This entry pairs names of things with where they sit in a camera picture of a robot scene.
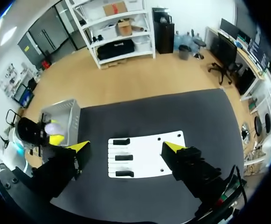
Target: bottle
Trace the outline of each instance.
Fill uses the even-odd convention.
[[[200,40],[200,41],[202,40],[202,38],[200,37],[200,34],[199,34],[199,33],[196,34],[196,39],[198,39],[198,40]]]
[[[176,31],[176,34],[174,35],[174,50],[178,50],[179,46],[181,45],[181,35],[179,35],[179,32]]]
[[[190,36],[189,32],[187,32],[187,34],[183,36],[182,44],[190,47],[191,42],[192,42],[192,37]]]

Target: black stool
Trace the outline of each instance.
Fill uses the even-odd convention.
[[[262,122],[261,122],[259,116],[255,117],[254,125],[255,125],[255,131],[256,131],[255,136],[256,135],[260,136],[263,131],[263,126],[262,126]],[[271,117],[270,117],[270,114],[268,114],[268,113],[265,114],[265,125],[266,125],[266,127],[265,127],[266,133],[268,134],[271,131]]]
[[[204,59],[204,55],[202,55],[200,53],[200,48],[205,47],[206,43],[202,40],[199,40],[199,39],[194,39],[193,42],[199,46],[199,50],[198,50],[197,54],[195,55],[195,57],[198,59]]]

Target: wooden floor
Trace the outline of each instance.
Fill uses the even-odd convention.
[[[128,59],[106,70],[99,70],[87,49],[68,55],[44,71],[34,91],[35,97],[25,116],[37,121],[43,107],[62,100],[75,98],[80,107],[104,105],[139,98],[172,93],[223,88],[232,104],[238,128],[243,122],[253,127],[248,102],[240,101],[235,86],[225,78],[222,86],[218,83],[219,72],[209,73],[208,67],[215,59],[203,51],[204,60],[190,57],[188,61],[177,54],[156,55]],[[252,149],[253,140],[244,147],[247,153]]]

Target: office chair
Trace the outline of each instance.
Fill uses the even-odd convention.
[[[218,60],[223,64],[221,67],[217,63],[212,63],[212,68],[208,69],[208,72],[211,72],[211,70],[216,70],[221,73],[222,79],[219,84],[221,85],[223,82],[223,77],[226,76],[229,79],[229,84],[232,84],[232,80],[230,76],[228,75],[228,71],[230,72],[230,75],[232,73],[238,72],[242,68],[241,63],[236,63],[236,56],[237,56],[237,47],[234,45],[228,38],[223,36],[222,34],[218,33],[218,51],[216,54],[216,57]]]

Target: black mat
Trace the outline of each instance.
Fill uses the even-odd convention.
[[[194,217],[200,200],[172,175],[144,179],[108,177],[108,139],[182,130],[226,178],[234,164],[243,173],[238,123],[226,94],[194,91],[83,108],[78,141],[91,141],[92,158],[80,179],[52,203],[81,216],[119,222],[180,224]]]

